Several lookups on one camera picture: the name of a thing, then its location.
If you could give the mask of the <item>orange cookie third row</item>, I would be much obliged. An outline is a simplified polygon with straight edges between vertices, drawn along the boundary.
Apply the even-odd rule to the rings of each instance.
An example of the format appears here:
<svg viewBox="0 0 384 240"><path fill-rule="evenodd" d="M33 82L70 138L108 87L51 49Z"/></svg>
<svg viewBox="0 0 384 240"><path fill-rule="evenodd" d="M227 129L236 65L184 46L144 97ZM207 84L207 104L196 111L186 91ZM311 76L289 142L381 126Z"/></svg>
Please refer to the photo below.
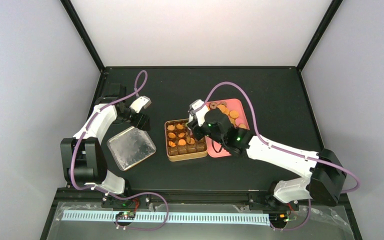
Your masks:
<svg viewBox="0 0 384 240"><path fill-rule="evenodd" d="M168 146L171 148L174 148L174 147L176 147L176 143L173 141L168 141Z"/></svg>
<svg viewBox="0 0 384 240"><path fill-rule="evenodd" d="M193 138L188 138L187 143L193 145L195 143L195 140Z"/></svg>

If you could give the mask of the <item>orange flower cookie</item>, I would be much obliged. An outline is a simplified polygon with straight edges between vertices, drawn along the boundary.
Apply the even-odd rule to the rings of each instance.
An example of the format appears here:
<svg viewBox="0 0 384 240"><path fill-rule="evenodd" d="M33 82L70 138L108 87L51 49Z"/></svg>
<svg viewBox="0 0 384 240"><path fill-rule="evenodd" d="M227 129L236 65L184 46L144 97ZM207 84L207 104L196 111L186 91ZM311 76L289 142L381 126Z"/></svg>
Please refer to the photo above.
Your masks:
<svg viewBox="0 0 384 240"><path fill-rule="evenodd" d="M173 124L170 124L170 125L167 126L167 130L168 131L174 131L175 129L176 129L176 127Z"/></svg>
<svg viewBox="0 0 384 240"><path fill-rule="evenodd" d="M175 127L176 127L177 130L183 130L184 129L184 125L180 124L180 123L176 124Z"/></svg>

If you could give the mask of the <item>round waffle cookie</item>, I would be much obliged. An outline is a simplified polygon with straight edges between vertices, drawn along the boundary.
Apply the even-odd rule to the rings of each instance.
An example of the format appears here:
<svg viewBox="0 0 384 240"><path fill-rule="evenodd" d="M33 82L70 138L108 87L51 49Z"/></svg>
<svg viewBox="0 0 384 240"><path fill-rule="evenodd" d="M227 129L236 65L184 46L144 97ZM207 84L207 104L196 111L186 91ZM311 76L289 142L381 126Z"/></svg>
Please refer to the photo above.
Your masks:
<svg viewBox="0 0 384 240"><path fill-rule="evenodd" d="M185 139L179 139L178 140L178 145L179 146L185 146L187 144L186 140Z"/></svg>

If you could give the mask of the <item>gold cookie tin box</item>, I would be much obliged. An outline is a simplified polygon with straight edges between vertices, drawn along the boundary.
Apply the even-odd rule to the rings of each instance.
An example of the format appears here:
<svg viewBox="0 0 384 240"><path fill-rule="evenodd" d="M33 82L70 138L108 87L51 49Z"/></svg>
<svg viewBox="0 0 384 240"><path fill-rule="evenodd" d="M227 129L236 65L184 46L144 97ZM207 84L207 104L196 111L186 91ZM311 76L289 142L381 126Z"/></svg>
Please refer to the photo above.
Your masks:
<svg viewBox="0 0 384 240"><path fill-rule="evenodd" d="M174 131L168 131L168 125L183 124L184 129L176 129ZM208 148L206 139L202 138L201 140L196 140L192 136L191 130L187 126L188 119L179 119L179 120L169 120L164 123L164 134L165 134L165 145L166 145L166 154L168 159L171 162L185 161L203 158L208 155ZM176 134L175 138L168 138L168 133ZM180 138L178 137L179 133L185 133L185 136ZM195 140L194 144L188 144L187 140L189 138L193 138ZM184 139L186 141L186 145L179 146L178 141L180 139ZM169 147L168 141L172 141L176 143L176 147Z"/></svg>

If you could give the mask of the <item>orange cookie second row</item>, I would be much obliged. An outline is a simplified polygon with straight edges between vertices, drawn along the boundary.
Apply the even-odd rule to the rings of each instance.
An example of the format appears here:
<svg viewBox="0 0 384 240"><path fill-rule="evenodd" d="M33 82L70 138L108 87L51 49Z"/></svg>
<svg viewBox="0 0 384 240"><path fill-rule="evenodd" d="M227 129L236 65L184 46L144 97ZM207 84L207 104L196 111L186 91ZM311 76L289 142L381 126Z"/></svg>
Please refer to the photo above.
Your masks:
<svg viewBox="0 0 384 240"><path fill-rule="evenodd" d="M173 133L173 132L169 132L169 133L167 134L167 136L168 136L169 139L174 139L174 138L176 137L176 134Z"/></svg>

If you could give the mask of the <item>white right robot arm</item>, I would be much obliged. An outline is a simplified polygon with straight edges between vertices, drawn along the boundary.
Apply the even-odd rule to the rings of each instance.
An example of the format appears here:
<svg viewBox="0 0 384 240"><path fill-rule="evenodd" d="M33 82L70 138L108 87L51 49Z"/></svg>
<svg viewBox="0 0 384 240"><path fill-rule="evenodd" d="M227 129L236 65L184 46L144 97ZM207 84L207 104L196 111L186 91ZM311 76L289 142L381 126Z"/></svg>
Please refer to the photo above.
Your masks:
<svg viewBox="0 0 384 240"><path fill-rule="evenodd" d="M208 137L232 156L263 161L296 174L295 179L272 183L264 196L270 209L298 200L330 207L338 204L347 174L331 150L306 151L270 141L235 127L219 109L190 110L187 127L197 140Z"/></svg>

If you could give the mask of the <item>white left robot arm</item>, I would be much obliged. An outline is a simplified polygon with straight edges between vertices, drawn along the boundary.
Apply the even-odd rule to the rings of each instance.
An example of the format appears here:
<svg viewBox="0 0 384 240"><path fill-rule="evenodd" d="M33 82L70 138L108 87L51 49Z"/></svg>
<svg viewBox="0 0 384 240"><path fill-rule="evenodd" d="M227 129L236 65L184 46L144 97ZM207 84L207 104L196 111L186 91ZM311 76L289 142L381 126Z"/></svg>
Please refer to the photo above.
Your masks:
<svg viewBox="0 0 384 240"><path fill-rule="evenodd" d="M113 123L129 123L139 130L150 130L150 118L141 112L150 104L149 97L140 96L137 91L127 94L124 86L99 97L83 127L60 143L65 180L77 190L122 195L126 181L108 169L102 140Z"/></svg>

